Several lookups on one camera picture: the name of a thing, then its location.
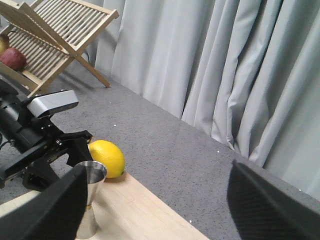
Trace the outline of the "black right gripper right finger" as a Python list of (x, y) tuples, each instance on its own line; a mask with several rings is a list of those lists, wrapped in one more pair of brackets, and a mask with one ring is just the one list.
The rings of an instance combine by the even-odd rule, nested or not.
[(243, 240), (318, 240), (320, 202), (265, 169), (233, 160), (227, 203)]

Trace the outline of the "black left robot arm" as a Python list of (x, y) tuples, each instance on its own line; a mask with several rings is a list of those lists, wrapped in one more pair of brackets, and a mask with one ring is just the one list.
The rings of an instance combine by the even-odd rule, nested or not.
[(0, 82), (0, 136), (6, 138), (19, 155), (0, 167), (0, 187), (23, 175), (22, 184), (30, 190), (43, 191), (59, 177), (50, 164), (67, 154), (67, 165), (74, 167), (92, 161), (87, 131), (65, 133), (51, 121), (54, 114), (76, 107), (73, 90), (60, 90), (21, 101), (18, 92)]

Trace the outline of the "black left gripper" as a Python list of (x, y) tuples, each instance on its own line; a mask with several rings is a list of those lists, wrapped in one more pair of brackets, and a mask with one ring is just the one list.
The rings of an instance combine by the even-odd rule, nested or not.
[(42, 192), (59, 180), (51, 163), (63, 155), (68, 155), (66, 164), (74, 167), (84, 161), (92, 161), (88, 144), (93, 136), (87, 130), (64, 133), (50, 117), (28, 120), (25, 123), (2, 118), (0, 132), (19, 155), (0, 166), (0, 187), (14, 177), (23, 175), (22, 184), (29, 190)]

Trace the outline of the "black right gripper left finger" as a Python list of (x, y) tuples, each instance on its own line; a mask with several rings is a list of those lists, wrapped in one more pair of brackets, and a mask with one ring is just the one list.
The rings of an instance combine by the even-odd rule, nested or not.
[(38, 196), (0, 219), (2, 240), (74, 240), (88, 196), (87, 174), (76, 166)]

